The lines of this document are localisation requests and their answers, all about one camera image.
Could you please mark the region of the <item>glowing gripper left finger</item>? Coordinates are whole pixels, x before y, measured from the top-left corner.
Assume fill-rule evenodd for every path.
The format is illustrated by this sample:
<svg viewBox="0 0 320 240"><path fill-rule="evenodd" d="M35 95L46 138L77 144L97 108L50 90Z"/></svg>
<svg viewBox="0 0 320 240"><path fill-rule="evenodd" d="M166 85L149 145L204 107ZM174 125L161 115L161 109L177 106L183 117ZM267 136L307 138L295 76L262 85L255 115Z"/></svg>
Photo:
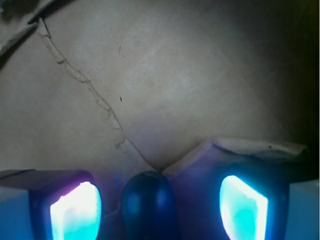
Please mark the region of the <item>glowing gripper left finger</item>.
<svg viewBox="0 0 320 240"><path fill-rule="evenodd" d="M102 198L86 170L0 173L2 240L95 240Z"/></svg>

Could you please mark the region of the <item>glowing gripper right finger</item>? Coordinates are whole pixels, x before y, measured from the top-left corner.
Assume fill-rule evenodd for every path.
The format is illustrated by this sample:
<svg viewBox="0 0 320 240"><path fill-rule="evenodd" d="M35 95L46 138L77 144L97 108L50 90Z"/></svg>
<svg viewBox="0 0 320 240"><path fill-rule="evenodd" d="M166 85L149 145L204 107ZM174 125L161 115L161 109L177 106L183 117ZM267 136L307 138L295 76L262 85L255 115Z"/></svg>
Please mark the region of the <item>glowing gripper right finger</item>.
<svg viewBox="0 0 320 240"><path fill-rule="evenodd" d="M319 167L234 163L223 172L219 215L230 240L318 240Z"/></svg>

